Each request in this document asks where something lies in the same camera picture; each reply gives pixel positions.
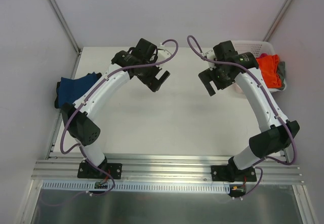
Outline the orange t shirt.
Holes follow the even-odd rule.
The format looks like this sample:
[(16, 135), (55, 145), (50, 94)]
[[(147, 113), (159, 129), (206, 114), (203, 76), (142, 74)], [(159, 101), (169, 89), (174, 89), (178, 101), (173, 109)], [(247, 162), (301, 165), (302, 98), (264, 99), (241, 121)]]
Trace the orange t shirt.
[(267, 57), (256, 58), (261, 74), (266, 86), (270, 89), (278, 89), (281, 87), (281, 81), (277, 74), (277, 66), (280, 62), (278, 55), (268, 55)]

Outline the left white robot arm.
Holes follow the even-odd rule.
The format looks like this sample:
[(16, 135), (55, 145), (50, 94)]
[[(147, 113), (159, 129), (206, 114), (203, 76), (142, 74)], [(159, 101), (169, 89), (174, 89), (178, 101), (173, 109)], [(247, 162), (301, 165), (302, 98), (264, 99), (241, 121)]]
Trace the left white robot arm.
[(135, 47), (121, 50), (111, 60), (107, 71), (74, 102), (66, 102), (61, 107), (64, 123), (63, 135), (69, 133), (76, 141), (85, 160), (90, 164), (89, 172), (94, 177), (106, 173), (106, 157), (96, 143), (101, 130), (94, 120), (112, 95), (132, 78), (137, 77), (152, 92), (160, 89), (170, 76), (165, 71), (160, 78), (157, 74), (161, 65), (170, 61), (175, 53), (157, 46), (146, 39), (140, 39)]

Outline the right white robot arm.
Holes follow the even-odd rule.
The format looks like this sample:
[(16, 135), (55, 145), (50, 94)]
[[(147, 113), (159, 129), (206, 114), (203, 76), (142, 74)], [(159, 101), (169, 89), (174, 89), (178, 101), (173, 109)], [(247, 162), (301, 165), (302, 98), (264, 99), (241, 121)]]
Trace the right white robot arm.
[(237, 181), (245, 172), (265, 159), (280, 160), (273, 153), (291, 147), (296, 149), (294, 138), (300, 130), (297, 121), (291, 121), (279, 109), (267, 88), (255, 55), (246, 51), (239, 53), (232, 41), (221, 42), (212, 52), (199, 53), (201, 59), (209, 62), (210, 67), (201, 73), (210, 96), (217, 90), (224, 90), (237, 84), (246, 96), (257, 119), (260, 133), (249, 139), (248, 146), (239, 154), (231, 157), (227, 165), (217, 175), (229, 182)]

